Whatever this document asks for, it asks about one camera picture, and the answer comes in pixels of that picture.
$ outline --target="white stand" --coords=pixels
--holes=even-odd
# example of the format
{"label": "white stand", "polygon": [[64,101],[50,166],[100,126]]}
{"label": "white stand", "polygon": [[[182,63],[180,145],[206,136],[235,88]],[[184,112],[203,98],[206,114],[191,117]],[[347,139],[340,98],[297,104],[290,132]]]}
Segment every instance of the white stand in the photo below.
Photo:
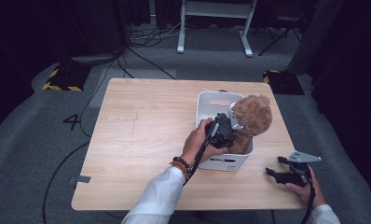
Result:
{"label": "white stand", "polygon": [[185,51],[186,39],[186,15],[189,16],[209,16],[246,19],[243,31],[240,31],[240,40],[243,44],[247,57],[252,57],[253,53],[247,40],[250,22],[254,14],[256,0],[252,4],[230,4],[230,3],[211,3],[211,2],[192,2],[183,0],[181,27],[177,52]]}

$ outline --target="metal stand leg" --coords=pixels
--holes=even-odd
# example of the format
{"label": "metal stand leg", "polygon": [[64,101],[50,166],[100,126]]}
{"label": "metal stand leg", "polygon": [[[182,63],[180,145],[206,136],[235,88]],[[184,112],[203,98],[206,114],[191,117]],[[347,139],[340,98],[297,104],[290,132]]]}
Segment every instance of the metal stand leg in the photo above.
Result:
{"label": "metal stand leg", "polygon": [[299,35],[296,33],[296,30],[293,29],[293,31],[294,31],[296,38],[299,40],[299,42],[301,42],[301,38],[299,38]]}
{"label": "metal stand leg", "polygon": [[180,34],[179,34],[179,43],[177,45],[177,53],[183,53],[185,51],[185,39],[186,39],[186,0],[183,0],[181,26],[180,26]]}
{"label": "metal stand leg", "polygon": [[261,56],[265,51],[267,51],[270,47],[272,47],[272,45],[274,45],[276,42],[278,42],[282,37],[286,36],[288,34],[290,30],[287,29],[284,33],[282,33],[281,35],[279,35],[278,38],[276,38],[270,45],[268,45],[266,48],[264,48],[259,54],[258,56]]}
{"label": "metal stand leg", "polygon": [[246,56],[249,58],[253,56],[253,52],[252,49],[250,48],[249,41],[247,40],[247,32],[249,31],[250,23],[254,15],[255,3],[256,1],[254,0],[250,5],[249,16],[247,17],[243,31],[239,31],[241,43],[243,44]]}
{"label": "metal stand leg", "polygon": [[270,37],[272,38],[272,41],[275,41],[275,37],[273,37],[272,31],[270,31],[270,28],[269,27],[267,27],[267,29],[269,31]]}

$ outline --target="white sleeve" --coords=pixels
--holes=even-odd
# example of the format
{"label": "white sleeve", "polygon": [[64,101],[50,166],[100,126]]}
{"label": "white sleeve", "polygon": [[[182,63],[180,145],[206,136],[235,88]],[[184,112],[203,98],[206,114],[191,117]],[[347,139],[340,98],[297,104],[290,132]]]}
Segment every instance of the white sleeve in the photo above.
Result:
{"label": "white sleeve", "polygon": [[121,224],[168,223],[185,182],[180,169],[168,167],[163,173],[150,180],[139,201],[124,217]]}
{"label": "white sleeve", "polygon": [[312,224],[337,224],[340,223],[337,215],[328,204],[319,205],[311,210],[309,223]]}

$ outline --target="chair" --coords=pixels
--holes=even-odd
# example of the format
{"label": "chair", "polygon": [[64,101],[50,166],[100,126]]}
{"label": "chair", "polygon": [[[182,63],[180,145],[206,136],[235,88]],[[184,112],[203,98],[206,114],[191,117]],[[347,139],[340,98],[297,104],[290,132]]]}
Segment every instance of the chair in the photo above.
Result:
{"label": "chair", "polygon": [[[272,36],[273,42],[265,47],[258,56],[261,56],[270,47],[276,44],[281,38],[286,38],[290,31],[294,31],[295,36],[299,41],[299,37],[296,29],[303,32],[308,28],[309,21],[312,18],[316,1],[305,1],[305,0],[267,0],[265,11],[267,12],[267,20],[264,21],[255,30],[254,34],[258,32],[260,28],[267,27],[270,35]],[[269,27],[275,29],[285,29],[285,31],[274,38]]]}

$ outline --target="cable on floor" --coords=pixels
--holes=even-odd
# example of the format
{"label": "cable on floor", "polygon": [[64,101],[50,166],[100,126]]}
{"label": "cable on floor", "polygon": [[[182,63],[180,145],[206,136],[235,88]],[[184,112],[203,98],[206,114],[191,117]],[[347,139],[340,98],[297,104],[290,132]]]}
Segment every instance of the cable on floor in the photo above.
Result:
{"label": "cable on floor", "polygon": [[84,131],[84,129],[83,129],[83,126],[82,126],[82,117],[83,117],[83,114],[84,114],[84,111],[85,111],[85,109],[87,108],[87,106],[88,106],[88,104],[89,104],[89,102],[93,99],[93,97],[96,95],[96,93],[98,92],[98,89],[102,86],[102,83],[104,82],[104,80],[106,79],[106,77],[107,77],[107,72],[109,71],[109,69],[110,69],[110,67],[113,65],[113,62],[114,62],[115,60],[113,60],[111,63],[110,63],[110,65],[107,67],[107,69],[106,69],[106,72],[104,73],[104,76],[103,76],[103,79],[102,79],[102,81],[99,83],[99,85],[98,85],[98,88],[96,88],[96,90],[95,90],[95,92],[92,94],[92,96],[89,98],[89,100],[87,101],[87,103],[85,104],[85,106],[84,106],[84,108],[83,108],[83,110],[81,111],[81,114],[80,114],[80,120],[81,120],[81,122],[79,122],[79,125],[80,125],[80,128],[81,128],[81,131],[83,132],[83,134],[84,135],[86,135],[86,136],[88,136],[89,138],[91,138],[91,135],[90,134],[87,134],[85,131]]}
{"label": "cable on floor", "polygon": [[275,211],[270,210],[270,214],[272,215],[272,223],[273,223],[273,224],[276,224]]}
{"label": "cable on floor", "polygon": [[128,67],[128,63],[127,63],[127,60],[125,60],[125,52],[122,54],[122,60],[123,60],[124,63],[125,63],[125,68],[124,68],[124,69],[127,69],[127,67]]}
{"label": "cable on floor", "polygon": [[83,145],[77,147],[76,149],[74,149],[71,153],[69,153],[62,161],[61,163],[58,165],[57,169],[55,169],[55,172],[54,174],[51,176],[51,179],[49,180],[48,182],[48,185],[46,187],[46,193],[44,194],[44,199],[43,199],[43,205],[42,205],[42,208],[41,208],[41,212],[42,212],[42,216],[43,216],[43,223],[44,224],[47,224],[47,214],[46,214],[46,203],[47,203],[47,197],[48,197],[48,192],[49,192],[49,188],[51,187],[51,184],[52,184],[52,181],[54,180],[55,176],[57,175],[58,171],[61,169],[61,167],[63,166],[63,164],[73,155],[75,154],[79,149],[83,148],[84,146],[88,145],[89,144],[89,141],[84,143]]}
{"label": "cable on floor", "polygon": [[122,69],[122,71],[124,71],[126,74],[128,74],[128,76],[130,76],[131,78],[135,78],[133,75],[131,75],[127,70],[126,68],[122,67],[122,65],[119,63],[119,59],[117,58],[117,63],[118,63],[118,66]]}
{"label": "cable on floor", "polygon": [[[130,38],[130,40],[131,40],[131,46],[132,47],[135,47],[135,48],[153,47],[153,46],[159,44],[162,40],[169,39],[169,38],[171,38],[174,35],[179,35],[179,33],[176,33],[176,31],[179,30],[179,28],[176,29],[176,27],[178,27],[179,25],[180,25],[180,23],[178,23],[177,25],[173,26],[168,31],[161,31],[161,32],[158,32],[158,33],[155,33],[155,34],[152,34],[152,33],[156,29],[153,29],[150,32],[150,34],[148,34],[148,35],[145,35],[143,31],[138,31],[138,32],[142,32],[142,35],[132,36]],[[138,41],[138,40],[144,40],[144,43],[143,44],[136,43],[135,41]],[[157,42],[154,43],[154,44],[148,45],[148,43],[150,43],[151,41],[157,41]]]}
{"label": "cable on floor", "polygon": [[138,56],[139,58],[141,58],[141,59],[143,59],[143,60],[145,60],[145,61],[147,61],[147,62],[153,64],[155,67],[157,67],[159,70],[161,70],[163,73],[165,73],[166,75],[168,75],[168,76],[171,77],[172,79],[176,79],[175,77],[173,77],[171,74],[169,74],[168,72],[166,72],[165,70],[163,70],[161,67],[159,67],[159,66],[156,65],[155,63],[153,63],[153,62],[147,60],[146,58],[142,57],[141,55],[139,55],[138,53],[136,53],[135,51],[133,51],[133,49],[131,49],[130,47],[128,47],[128,49],[129,49],[132,53],[134,53],[136,56]]}
{"label": "cable on floor", "polygon": [[113,214],[111,214],[111,213],[109,213],[109,212],[105,212],[108,216],[110,216],[110,217],[115,217],[115,218],[124,218],[125,216],[122,216],[122,217],[118,217],[118,216],[115,216],[115,215],[113,215]]}

